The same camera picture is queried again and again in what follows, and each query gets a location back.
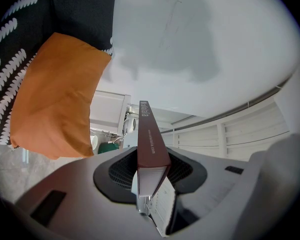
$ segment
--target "brown book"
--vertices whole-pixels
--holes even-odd
[[[139,103],[137,173],[139,197],[152,197],[164,181],[171,160],[148,101]]]

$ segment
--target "white cabinet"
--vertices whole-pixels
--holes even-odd
[[[122,135],[131,96],[96,90],[90,105],[90,128]]]

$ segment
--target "tile floor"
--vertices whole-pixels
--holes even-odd
[[[93,151],[98,153],[100,143],[108,142],[110,137],[105,133],[92,133],[98,136],[98,146]],[[0,145],[0,195],[15,203],[19,197],[40,182],[46,176],[70,162],[80,158],[60,157],[57,160],[50,160],[44,155],[29,151],[28,163],[23,157],[23,149],[11,149],[9,146]]]

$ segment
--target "patterned fabric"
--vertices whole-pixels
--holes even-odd
[[[113,54],[115,0],[15,0],[0,27],[0,144],[10,145],[12,108],[30,62],[59,32]]]

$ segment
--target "black rectangular slot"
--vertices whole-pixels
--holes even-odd
[[[43,226],[47,226],[56,213],[66,193],[52,190],[31,214],[31,217]]]
[[[235,173],[235,174],[242,174],[242,172],[244,171],[244,169],[238,168],[238,167],[234,167],[234,166],[228,166],[225,168],[226,171]]]

